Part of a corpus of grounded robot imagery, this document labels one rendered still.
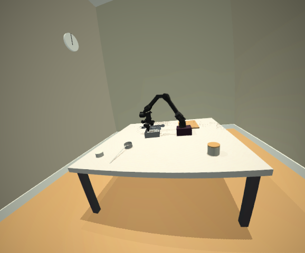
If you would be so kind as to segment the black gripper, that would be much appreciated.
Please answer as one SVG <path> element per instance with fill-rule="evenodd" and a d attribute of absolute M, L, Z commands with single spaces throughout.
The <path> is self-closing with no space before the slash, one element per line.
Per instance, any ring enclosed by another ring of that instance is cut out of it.
<path fill-rule="evenodd" d="M 146 123 L 144 124 L 144 127 L 146 127 L 147 131 L 149 132 L 150 126 L 154 125 L 155 121 L 151 120 L 152 118 L 146 118 Z"/>

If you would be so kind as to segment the light brown wooden board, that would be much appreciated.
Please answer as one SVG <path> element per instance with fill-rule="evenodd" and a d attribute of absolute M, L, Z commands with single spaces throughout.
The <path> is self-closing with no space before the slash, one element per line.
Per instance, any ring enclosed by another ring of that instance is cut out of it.
<path fill-rule="evenodd" d="M 186 121 L 186 125 L 191 125 L 192 129 L 199 129 L 198 124 L 195 122 L 195 120 Z"/>

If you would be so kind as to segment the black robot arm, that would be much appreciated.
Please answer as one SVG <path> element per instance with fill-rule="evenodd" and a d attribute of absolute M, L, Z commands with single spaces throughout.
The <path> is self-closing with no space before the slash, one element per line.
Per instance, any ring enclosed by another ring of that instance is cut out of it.
<path fill-rule="evenodd" d="M 143 112 L 139 113 L 139 117 L 140 118 L 150 118 L 151 117 L 151 108 L 152 106 L 155 104 L 155 102 L 159 99 L 159 98 L 163 98 L 165 101 L 168 102 L 168 104 L 170 105 L 170 107 L 172 108 L 172 110 L 175 112 L 175 117 L 177 120 L 179 120 L 179 127 L 180 128 L 186 128 L 186 119 L 183 117 L 183 115 L 178 111 L 178 109 L 175 107 L 174 103 L 171 101 L 169 94 L 164 93 L 163 95 L 156 95 L 153 100 L 144 107 Z M 149 112 L 148 112 L 149 111 Z"/>

